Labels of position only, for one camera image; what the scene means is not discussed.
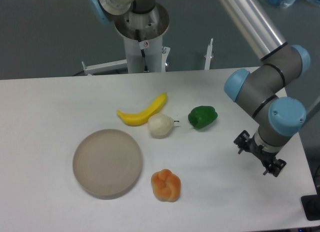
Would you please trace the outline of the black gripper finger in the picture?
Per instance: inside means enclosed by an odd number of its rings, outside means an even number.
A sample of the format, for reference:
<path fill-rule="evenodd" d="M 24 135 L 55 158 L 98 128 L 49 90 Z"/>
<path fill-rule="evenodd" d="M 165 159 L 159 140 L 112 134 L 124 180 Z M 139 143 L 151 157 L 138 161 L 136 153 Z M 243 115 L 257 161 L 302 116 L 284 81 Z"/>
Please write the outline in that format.
<path fill-rule="evenodd" d="M 262 161 L 262 165 L 265 167 L 263 175 L 271 174 L 274 177 L 278 177 L 283 168 L 286 166 L 286 161 L 282 159 L 272 158 L 271 160 Z"/>
<path fill-rule="evenodd" d="M 251 138 L 249 133 L 246 130 L 243 130 L 234 140 L 234 144 L 238 147 L 238 154 L 241 154 L 243 151 L 251 152 L 250 150 Z"/>

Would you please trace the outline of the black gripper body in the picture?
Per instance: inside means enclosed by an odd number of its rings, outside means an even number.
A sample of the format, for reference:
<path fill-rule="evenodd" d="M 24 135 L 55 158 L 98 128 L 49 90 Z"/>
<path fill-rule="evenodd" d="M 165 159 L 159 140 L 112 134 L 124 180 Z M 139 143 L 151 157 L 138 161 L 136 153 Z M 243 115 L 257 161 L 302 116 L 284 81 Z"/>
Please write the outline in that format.
<path fill-rule="evenodd" d="M 276 153 L 267 152 L 263 145 L 258 145 L 254 137 L 250 139 L 249 151 L 261 161 L 264 167 L 269 167 L 276 156 Z"/>

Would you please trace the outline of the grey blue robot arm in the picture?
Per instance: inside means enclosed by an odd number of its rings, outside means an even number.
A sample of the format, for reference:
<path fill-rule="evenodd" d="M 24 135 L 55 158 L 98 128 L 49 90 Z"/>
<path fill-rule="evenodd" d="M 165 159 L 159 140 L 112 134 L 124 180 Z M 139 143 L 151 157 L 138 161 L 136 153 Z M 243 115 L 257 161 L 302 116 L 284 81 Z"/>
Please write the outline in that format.
<path fill-rule="evenodd" d="M 156 0 L 88 1 L 101 23 L 115 23 L 130 73 L 165 70 L 162 36 L 170 20 L 163 6 Z M 228 97 L 259 125 L 253 136 L 243 131 L 234 143 L 278 176 L 286 163 L 276 154 L 304 125 L 307 113 L 298 100 L 280 98 L 277 92 L 305 73 L 310 55 L 299 45 L 288 45 L 257 0 L 220 1 L 262 62 L 254 72 L 235 71 L 224 84 Z"/>

